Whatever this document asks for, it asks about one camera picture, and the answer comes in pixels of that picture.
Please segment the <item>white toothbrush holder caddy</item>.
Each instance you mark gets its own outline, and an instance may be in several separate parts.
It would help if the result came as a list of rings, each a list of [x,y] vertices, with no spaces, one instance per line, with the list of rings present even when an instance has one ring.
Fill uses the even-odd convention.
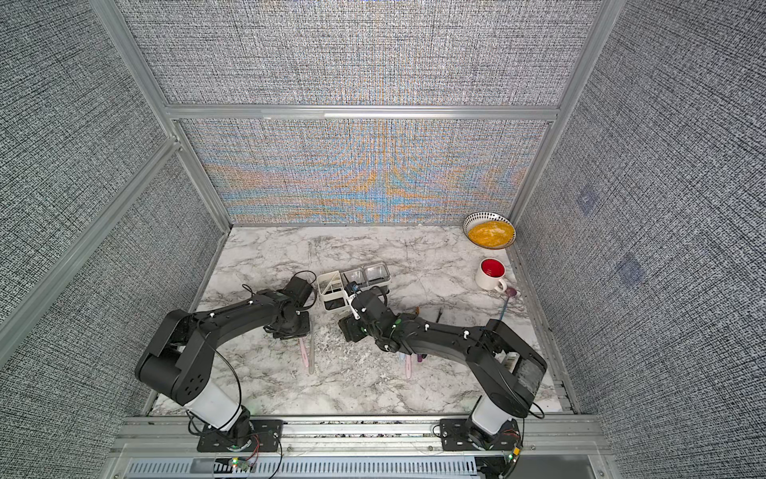
[[[362,267],[319,275],[318,298],[326,311],[347,307],[348,299],[355,291],[372,289],[383,301],[387,301],[390,283],[391,273],[386,263],[369,263]]]

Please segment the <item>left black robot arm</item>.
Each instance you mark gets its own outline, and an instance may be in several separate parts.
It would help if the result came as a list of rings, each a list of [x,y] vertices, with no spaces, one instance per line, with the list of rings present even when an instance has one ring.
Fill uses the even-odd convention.
[[[306,303],[312,293],[312,287],[297,279],[283,289],[251,293],[220,309],[172,311],[141,354],[135,375],[211,428],[232,431],[245,420],[245,407],[241,394],[232,399],[211,379],[219,347],[254,329],[280,340],[307,336]]]

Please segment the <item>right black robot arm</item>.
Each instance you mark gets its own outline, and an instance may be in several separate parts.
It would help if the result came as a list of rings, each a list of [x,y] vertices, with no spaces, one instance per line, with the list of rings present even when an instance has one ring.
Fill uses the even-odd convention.
[[[548,363],[506,323],[435,323],[412,313],[395,313],[372,291],[349,291],[346,299],[351,316],[339,321],[346,341],[370,337],[384,352],[436,356],[470,369],[483,395],[469,416],[469,427],[481,435],[494,438],[508,431],[514,418],[530,415]]]

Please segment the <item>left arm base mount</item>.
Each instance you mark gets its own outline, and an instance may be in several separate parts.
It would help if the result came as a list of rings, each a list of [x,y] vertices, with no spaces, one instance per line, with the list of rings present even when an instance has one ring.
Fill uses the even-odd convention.
[[[241,420],[228,431],[206,425],[199,435],[197,452],[279,452],[283,425],[279,419]]]

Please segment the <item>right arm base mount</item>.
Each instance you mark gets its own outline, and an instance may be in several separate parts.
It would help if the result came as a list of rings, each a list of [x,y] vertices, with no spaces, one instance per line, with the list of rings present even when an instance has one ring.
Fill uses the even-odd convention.
[[[506,420],[495,434],[490,434],[469,419],[443,418],[438,436],[445,451],[513,451],[523,444],[518,421]]]

